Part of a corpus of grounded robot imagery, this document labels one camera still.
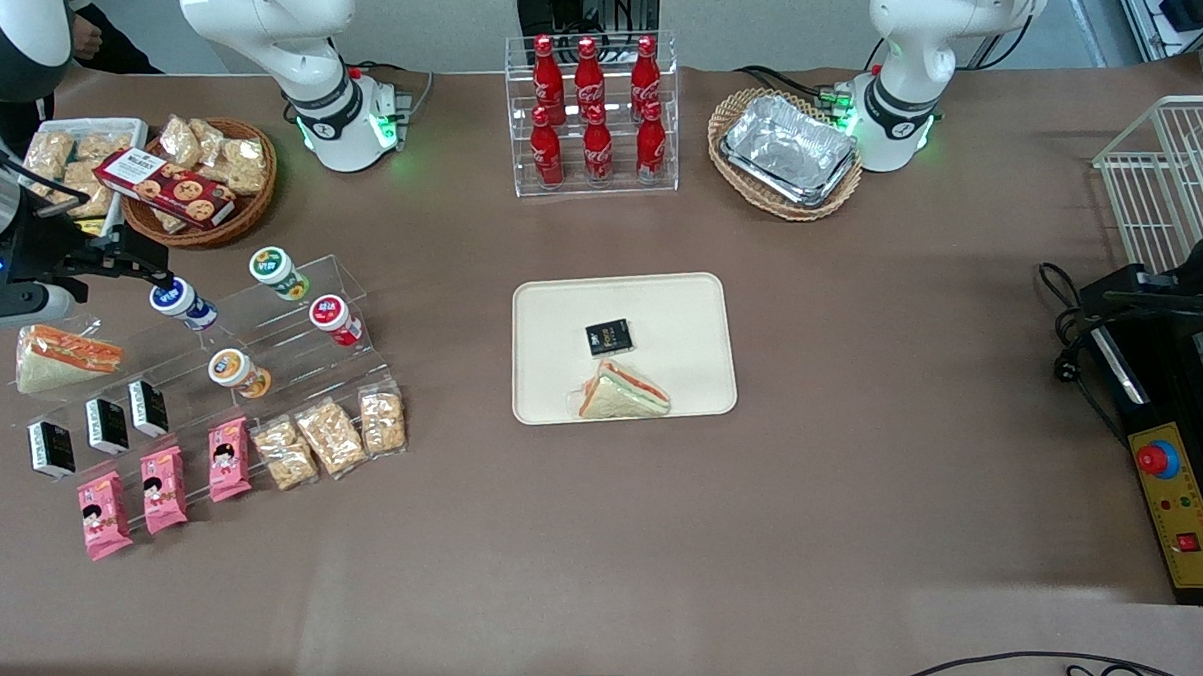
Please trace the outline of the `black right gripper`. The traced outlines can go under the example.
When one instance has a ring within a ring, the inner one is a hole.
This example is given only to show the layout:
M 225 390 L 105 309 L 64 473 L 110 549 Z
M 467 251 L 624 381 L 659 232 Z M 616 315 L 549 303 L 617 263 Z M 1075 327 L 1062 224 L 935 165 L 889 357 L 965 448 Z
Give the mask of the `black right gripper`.
M 168 247 L 146 235 L 87 235 L 65 219 L 13 218 L 5 236 L 4 284 L 43 281 L 75 275 L 129 277 L 167 290 L 172 286 Z

